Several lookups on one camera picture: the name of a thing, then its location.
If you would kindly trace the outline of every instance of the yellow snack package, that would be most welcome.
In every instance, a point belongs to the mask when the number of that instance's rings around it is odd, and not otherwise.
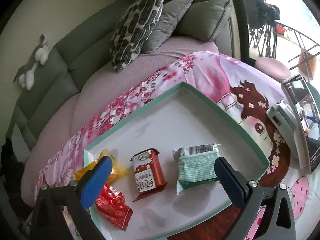
[[[84,167],[83,169],[79,171],[75,171],[76,180],[80,180],[88,170],[92,170],[103,156],[108,156],[112,160],[112,172],[109,178],[107,179],[106,183],[110,184],[111,182],[116,180],[118,177],[128,175],[128,171],[116,160],[116,158],[114,158],[114,156],[107,149],[104,149],[102,150],[97,160],[94,160],[92,163],[90,163],[88,166]]]

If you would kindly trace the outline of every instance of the white tray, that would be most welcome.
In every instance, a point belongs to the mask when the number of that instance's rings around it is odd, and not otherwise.
[[[112,227],[93,206],[91,217],[107,240],[160,239],[189,229],[230,205],[216,182],[176,195],[177,168],[172,149],[219,143],[221,155],[247,179],[258,180],[269,161],[258,145],[214,102],[186,83],[166,91],[136,110],[84,151],[84,166],[107,148],[129,169],[127,177],[112,186],[124,193],[133,216],[126,232]],[[168,185],[164,191],[132,202],[138,196],[131,157],[155,148]]]

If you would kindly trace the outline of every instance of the phone screen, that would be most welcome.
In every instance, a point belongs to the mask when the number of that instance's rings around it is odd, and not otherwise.
[[[284,86],[295,105],[293,110],[298,112],[299,122],[307,140],[311,172],[313,172],[320,163],[320,118],[316,103],[302,76],[292,78],[284,83]]]

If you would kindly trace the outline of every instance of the barcode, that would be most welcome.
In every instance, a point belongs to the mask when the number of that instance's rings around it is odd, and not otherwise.
[[[205,152],[209,152],[209,151],[213,151],[212,144],[189,147],[189,154],[190,155],[197,154],[197,153],[205,153]]]

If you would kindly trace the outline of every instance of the stuffed animal toy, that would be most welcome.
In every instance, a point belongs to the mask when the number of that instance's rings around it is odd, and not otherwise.
[[[22,88],[27,87],[30,91],[35,83],[34,73],[38,65],[44,65],[49,57],[50,49],[46,46],[47,40],[43,34],[40,36],[40,44],[33,50],[28,62],[16,73],[13,82],[17,81]]]

